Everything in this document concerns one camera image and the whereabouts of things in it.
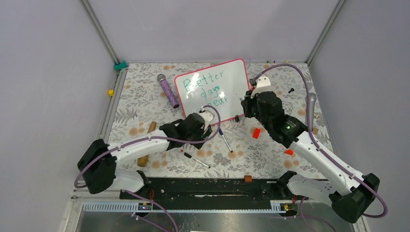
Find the blue capped marker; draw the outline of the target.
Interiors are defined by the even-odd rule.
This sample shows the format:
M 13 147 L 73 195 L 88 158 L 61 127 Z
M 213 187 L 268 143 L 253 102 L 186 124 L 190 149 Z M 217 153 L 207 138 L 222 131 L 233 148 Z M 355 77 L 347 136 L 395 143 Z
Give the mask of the blue capped marker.
M 226 137 L 225 137 L 225 135 L 224 135 L 222 129 L 219 129 L 219 134 L 221 135 L 222 139 L 224 140 L 224 142 L 225 142 L 226 146 L 228 147 L 229 151 L 230 151 L 231 153 L 233 153 L 233 150 L 232 150 L 231 146 L 229 145 L 229 143 L 228 143 L 228 141 L 227 141 L 227 139 L 226 139 Z

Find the teal corner clamp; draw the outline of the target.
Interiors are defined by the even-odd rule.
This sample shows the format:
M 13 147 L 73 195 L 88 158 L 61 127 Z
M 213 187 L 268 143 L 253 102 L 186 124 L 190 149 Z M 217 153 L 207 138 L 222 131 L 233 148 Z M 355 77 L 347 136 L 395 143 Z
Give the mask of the teal corner clamp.
M 119 63 L 119 64 L 114 65 L 114 70 L 120 71 L 120 70 L 122 70 L 122 69 L 124 69 L 124 68 L 126 68 L 126 67 L 128 67 L 128 64 L 127 64 L 126 61 L 123 61 L 123 62 L 121 62 L 121 63 Z

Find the orange small block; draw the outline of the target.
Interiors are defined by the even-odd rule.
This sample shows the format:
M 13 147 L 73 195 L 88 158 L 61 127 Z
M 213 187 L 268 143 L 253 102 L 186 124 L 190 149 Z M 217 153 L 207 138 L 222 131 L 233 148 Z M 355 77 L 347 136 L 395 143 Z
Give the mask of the orange small block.
M 291 149 L 284 151 L 285 154 L 292 156 L 294 152 Z

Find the brown small cube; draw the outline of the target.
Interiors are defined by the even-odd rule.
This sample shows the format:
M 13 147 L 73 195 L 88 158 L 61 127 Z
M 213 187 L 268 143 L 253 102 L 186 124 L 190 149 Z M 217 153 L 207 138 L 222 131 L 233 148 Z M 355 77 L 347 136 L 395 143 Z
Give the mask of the brown small cube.
M 244 176 L 244 182 L 245 183 L 251 183 L 253 181 L 252 176 L 251 175 L 245 175 Z

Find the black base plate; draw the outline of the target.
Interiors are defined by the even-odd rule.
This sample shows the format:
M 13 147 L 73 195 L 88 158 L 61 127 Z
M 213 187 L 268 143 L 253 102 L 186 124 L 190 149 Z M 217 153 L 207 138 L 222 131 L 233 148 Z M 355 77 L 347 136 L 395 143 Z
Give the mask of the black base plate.
M 276 179 L 168 178 L 150 177 L 137 195 L 153 200 L 166 210 L 267 210 L 270 202 L 295 197 Z

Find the pink framed whiteboard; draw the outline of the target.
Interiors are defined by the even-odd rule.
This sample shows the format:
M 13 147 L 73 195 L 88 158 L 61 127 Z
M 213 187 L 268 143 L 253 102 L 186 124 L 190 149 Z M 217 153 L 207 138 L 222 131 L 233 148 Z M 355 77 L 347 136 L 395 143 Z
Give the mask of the pink framed whiteboard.
M 243 98 L 250 87 L 245 61 L 240 58 L 180 74 L 174 84 L 185 117 L 211 105 L 222 122 L 243 115 L 236 94 Z

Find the purple glitter toy microphone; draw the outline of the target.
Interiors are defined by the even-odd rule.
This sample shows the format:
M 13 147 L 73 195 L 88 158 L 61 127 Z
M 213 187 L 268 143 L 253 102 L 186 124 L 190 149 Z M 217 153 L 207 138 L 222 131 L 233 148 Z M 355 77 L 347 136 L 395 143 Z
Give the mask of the purple glitter toy microphone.
M 168 83 L 168 81 L 166 80 L 166 76 L 164 74 L 159 74 L 157 76 L 157 80 L 160 84 L 160 86 L 162 87 L 168 102 L 170 103 L 171 107 L 176 109 L 179 107 L 179 103 L 176 99 L 176 96 L 174 95 L 172 88 L 170 86 L 170 84 Z

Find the wooden pestle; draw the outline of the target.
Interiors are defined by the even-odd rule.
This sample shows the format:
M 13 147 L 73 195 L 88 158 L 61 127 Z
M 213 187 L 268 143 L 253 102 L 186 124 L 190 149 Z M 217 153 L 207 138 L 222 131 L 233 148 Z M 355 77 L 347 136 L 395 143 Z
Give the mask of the wooden pestle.
M 156 126 L 157 126 L 157 122 L 152 121 L 149 128 L 148 128 L 148 133 L 153 132 L 156 129 Z M 146 141 L 146 143 L 144 144 L 144 149 L 143 149 L 144 156 L 139 157 L 138 160 L 137 160 L 137 165 L 139 167 L 146 167 L 147 166 L 148 155 L 150 154 L 150 151 L 149 151 L 150 148 L 147 147 L 147 146 L 148 146 L 148 141 Z

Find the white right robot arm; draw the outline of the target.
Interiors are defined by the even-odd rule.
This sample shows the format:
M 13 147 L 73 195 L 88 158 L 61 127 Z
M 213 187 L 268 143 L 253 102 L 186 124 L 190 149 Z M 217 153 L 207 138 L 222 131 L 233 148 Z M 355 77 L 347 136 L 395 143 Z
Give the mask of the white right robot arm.
M 363 174 L 323 147 L 299 119 L 287 115 L 282 101 L 272 91 L 247 91 L 241 100 L 245 117 L 255 118 L 277 143 L 291 149 L 312 164 L 327 183 L 287 171 L 279 178 L 278 195 L 289 199 L 306 196 L 330 206 L 343 220 L 355 223 L 375 200 L 380 179 Z

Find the red orange block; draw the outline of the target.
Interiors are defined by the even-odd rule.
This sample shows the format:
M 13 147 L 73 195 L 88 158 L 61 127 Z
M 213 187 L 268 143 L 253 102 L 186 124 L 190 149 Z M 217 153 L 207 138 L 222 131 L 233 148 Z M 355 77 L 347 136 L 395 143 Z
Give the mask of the red orange block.
M 258 139 L 261 133 L 261 129 L 260 128 L 255 128 L 252 134 L 252 137 L 255 139 Z

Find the black capped marker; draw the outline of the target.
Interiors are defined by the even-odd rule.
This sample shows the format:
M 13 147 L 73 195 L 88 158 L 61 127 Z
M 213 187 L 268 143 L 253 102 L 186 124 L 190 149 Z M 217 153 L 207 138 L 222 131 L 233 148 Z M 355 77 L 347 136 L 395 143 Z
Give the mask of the black capped marker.
M 195 161 L 195 162 L 197 162 L 197 163 L 199 163 L 200 165 L 202 165 L 202 166 L 204 166 L 204 167 L 206 167 L 206 168 L 208 168 L 208 169 L 211 168 L 210 165 L 208 165 L 208 164 L 202 162 L 201 160 L 199 160 L 199 159 L 193 157 L 192 155 L 190 155 L 190 154 L 188 154 L 188 153 L 186 153 L 186 152 L 184 152 L 184 156 L 187 157 L 187 158 L 189 158 L 189 159 L 191 159 L 191 160 L 193 160 L 193 161 Z

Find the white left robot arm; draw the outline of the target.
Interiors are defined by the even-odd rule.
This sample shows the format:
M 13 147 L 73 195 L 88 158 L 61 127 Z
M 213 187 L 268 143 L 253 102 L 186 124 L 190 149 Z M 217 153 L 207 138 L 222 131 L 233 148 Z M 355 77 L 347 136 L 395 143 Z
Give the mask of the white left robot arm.
M 185 144 L 201 148 L 212 132 L 210 123 L 213 119 L 211 112 L 203 111 L 163 124 L 153 132 L 128 142 L 107 144 L 103 139 L 95 140 L 77 163 L 80 177 L 85 182 L 82 187 L 91 194 L 110 188 L 131 190 L 139 199 L 147 197 L 150 186 L 144 174 L 120 167 L 152 153 L 180 148 Z

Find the silver toy microphone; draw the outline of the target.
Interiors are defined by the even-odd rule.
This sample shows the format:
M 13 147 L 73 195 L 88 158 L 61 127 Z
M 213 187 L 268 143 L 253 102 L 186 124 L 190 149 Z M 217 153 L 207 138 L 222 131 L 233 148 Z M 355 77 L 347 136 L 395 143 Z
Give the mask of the silver toy microphone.
M 317 96 L 315 93 L 309 93 L 306 97 L 306 124 L 309 129 L 313 128 L 314 119 L 314 107 L 317 101 Z

